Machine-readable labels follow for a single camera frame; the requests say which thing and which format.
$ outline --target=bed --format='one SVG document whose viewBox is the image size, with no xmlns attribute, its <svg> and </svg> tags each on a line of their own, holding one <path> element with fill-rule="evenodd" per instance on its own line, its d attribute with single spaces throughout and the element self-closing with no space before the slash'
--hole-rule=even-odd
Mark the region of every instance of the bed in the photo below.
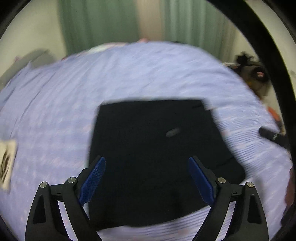
<svg viewBox="0 0 296 241">
<path fill-rule="evenodd" d="M 97 108 L 125 99 L 202 99 L 225 143 L 259 193 L 272 238 L 280 229 L 292 166 L 285 149 L 258 135 L 278 131 L 255 94 L 230 69 L 203 50 L 167 42 L 133 43 L 99 53 L 70 56 L 32 69 L 28 64 L 0 92 L 0 139 L 16 139 L 10 192 L 0 191 L 0 214 L 24 240 L 38 185 L 63 183 L 88 164 Z M 75 240 L 63 204 L 69 237 Z M 231 203 L 218 240 L 226 234 Z M 117 227 L 102 240 L 191 240 L 209 207 L 149 227 Z"/>
</svg>

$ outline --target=black frame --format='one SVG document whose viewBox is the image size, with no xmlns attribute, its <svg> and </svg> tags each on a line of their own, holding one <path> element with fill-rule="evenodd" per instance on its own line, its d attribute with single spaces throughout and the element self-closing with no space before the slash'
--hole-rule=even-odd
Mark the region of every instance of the black frame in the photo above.
<svg viewBox="0 0 296 241">
<path fill-rule="evenodd" d="M 277 49 L 272 37 L 258 16 L 243 0 L 207 0 L 218 8 L 226 17 L 228 17 L 236 27 L 243 33 L 258 54 L 260 61 L 267 69 L 273 84 L 279 106 L 281 109 L 283 122 L 286 127 L 287 137 L 289 139 L 290 151 L 293 161 L 294 171 L 296 171 L 296 101 L 293 92 L 291 80 L 286 69 L 285 63 Z M 293 13 L 293 1 L 281 0 L 263 0 L 280 17 L 292 38 L 296 42 L 296 20 Z M 0 38 L 6 28 L 30 0 L 8 0 L 1 3 L 0 8 Z M 296 218 L 296 208 L 293 208 L 291 220 Z M 5 224 L 0 224 L 0 237 L 6 237 L 7 240 L 15 241 L 13 235 L 7 235 L 9 229 Z M 296 223 L 289 222 L 284 227 L 277 240 L 289 240 L 293 237 Z"/>
</svg>

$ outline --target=wrinkled fabric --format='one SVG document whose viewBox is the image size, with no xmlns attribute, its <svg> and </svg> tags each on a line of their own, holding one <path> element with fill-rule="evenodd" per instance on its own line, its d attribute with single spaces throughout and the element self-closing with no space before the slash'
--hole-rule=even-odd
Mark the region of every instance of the wrinkled fabric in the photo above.
<svg viewBox="0 0 296 241">
<path fill-rule="evenodd" d="M 201 49 L 165 42 L 135 43 L 101 53 L 70 56 L 16 76 L 0 109 L 0 139 L 16 139 L 18 151 L 9 193 L 0 191 L 0 214 L 24 240 L 38 185 L 64 183 L 87 166 L 97 107 L 126 99 L 201 99 L 212 109 L 225 143 L 261 198 L 270 238 L 280 228 L 291 162 L 286 151 L 258 135 L 277 127 L 260 100 L 231 70 Z M 0 92 L 7 96 L 7 88 Z M 76 239 L 61 203 L 71 239 Z M 227 231 L 229 213 L 219 239 Z M 164 224 L 100 232 L 105 240 L 191 240 L 205 207 Z"/>
</svg>

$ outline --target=black object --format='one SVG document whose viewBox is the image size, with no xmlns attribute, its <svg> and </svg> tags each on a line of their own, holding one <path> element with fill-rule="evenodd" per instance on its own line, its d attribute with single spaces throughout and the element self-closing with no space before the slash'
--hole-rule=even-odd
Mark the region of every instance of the black object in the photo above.
<svg viewBox="0 0 296 241">
<path fill-rule="evenodd" d="M 16 14 L 30 0 L 7 0 L 1 1 L 0 8 L 0 37 Z M 262 24 L 258 16 L 243 0 L 208 0 L 225 14 L 245 35 L 255 52 L 260 57 L 261 62 L 267 69 L 275 89 L 283 121 L 290 143 L 290 150 L 294 167 L 296 164 L 296 102 L 292 89 L 291 80 L 285 67 L 283 59 L 276 48 L 276 45 Z M 296 18 L 293 1 L 263 0 L 280 17 L 287 27 L 294 41 L 296 42 Z M 291 211 L 296 216 L 296 208 Z M 295 237 L 295 221 L 287 222 L 277 240 L 292 240 Z M 2 240 L 11 240 L 4 232 L 0 232 Z"/>
<path fill-rule="evenodd" d="M 259 81 L 262 84 L 267 84 L 269 82 L 269 76 L 265 68 L 262 66 L 261 62 L 253 61 L 254 57 L 242 52 L 241 55 L 237 56 L 236 62 L 237 64 L 230 65 L 234 72 L 236 72 L 239 76 L 244 79 L 243 69 L 245 67 L 252 67 L 248 68 L 250 73 L 250 77 Z"/>
<path fill-rule="evenodd" d="M 6 226 L 2 217 L 0 216 L 0 240 L 3 241 L 17 241 L 10 229 Z"/>
<path fill-rule="evenodd" d="M 230 184 L 224 178 L 216 178 L 214 173 L 205 168 L 200 160 L 194 156 L 189 159 L 189 171 L 195 183 L 202 183 L 202 186 L 207 186 L 207 183 L 213 189 L 208 188 L 208 194 L 211 192 L 216 195 L 214 203 L 204 220 L 202 226 L 192 241 L 215 241 L 222 224 L 224 222 L 228 206 L 230 202 L 236 202 L 232 219 L 224 238 L 224 241 L 247 241 L 260 240 L 268 241 L 268 229 L 266 218 L 260 198 L 253 183 L 246 183 L 244 186 Z M 194 173 L 199 172 L 204 175 L 203 180 L 199 178 L 196 180 Z"/>
<path fill-rule="evenodd" d="M 77 178 L 71 177 L 64 184 L 50 186 L 47 182 L 42 182 L 39 185 L 30 209 L 25 241 L 70 240 L 61 217 L 58 201 L 64 202 L 79 241 L 102 241 L 97 232 L 90 227 L 89 219 L 82 207 L 84 203 L 79 201 L 83 184 L 88 183 L 91 178 L 100 178 L 101 174 L 94 173 L 94 171 L 101 161 L 104 162 L 104 159 L 98 156 L 93 164 L 83 169 Z"/>
<path fill-rule="evenodd" d="M 92 225 L 147 226 L 206 206 L 187 170 L 195 154 L 216 176 L 234 184 L 244 180 L 244 169 L 200 100 L 101 105 L 89 160 L 102 155 L 108 168 L 89 203 Z"/>
<path fill-rule="evenodd" d="M 271 130 L 268 130 L 264 127 L 259 128 L 259 134 L 260 136 L 266 138 L 267 140 L 270 140 L 282 147 L 284 147 L 287 150 L 290 150 L 289 141 L 286 135 L 282 135 L 280 133 L 275 133 Z"/>
<path fill-rule="evenodd" d="M 79 183 L 84 183 L 97 165 L 84 169 L 77 179 L 69 178 L 64 184 L 50 186 L 40 184 L 33 200 L 28 217 L 25 241 L 71 241 L 67 235 L 59 211 L 58 201 L 64 202 L 79 241 L 102 241 L 88 222 L 88 218 L 79 204 L 77 191 Z M 203 183 L 198 190 L 205 196 L 215 196 L 211 209 L 193 241 L 215 241 L 225 219 L 230 202 L 236 201 L 234 213 L 225 241 L 268 241 L 267 223 L 258 193 L 252 183 L 245 186 L 230 184 L 223 178 L 216 178 L 210 169 L 206 169 L 197 157 L 188 161 L 189 172 L 194 181 Z"/>
</svg>

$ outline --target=white wall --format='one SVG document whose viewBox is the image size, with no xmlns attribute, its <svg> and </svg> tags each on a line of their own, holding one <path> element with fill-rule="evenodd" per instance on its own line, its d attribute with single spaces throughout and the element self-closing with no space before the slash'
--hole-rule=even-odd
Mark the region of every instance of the white wall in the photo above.
<svg viewBox="0 0 296 241">
<path fill-rule="evenodd" d="M 57 0 L 31 0 L 13 19 L 0 39 L 0 76 L 16 56 L 37 48 L 49 49 L 56 59 L 66 56 Z"/>
<path fill-rule="evenodd" d="M 232 51 L 230 54 L 230 56 L 231 56 L 230 61 L 231 62 L 235 61 L 236 56 L 240 55 L 241 52 L 243 52 L 243 51 L 245 51 L 247 54 L 257 57 L 257 54 L 255 53 L 254 49 L 249 44 L 247 39 L 244 37 L 244 35 L 238 29 L 236 29 L 233 47 L 232 47 Z"/>
</svg>

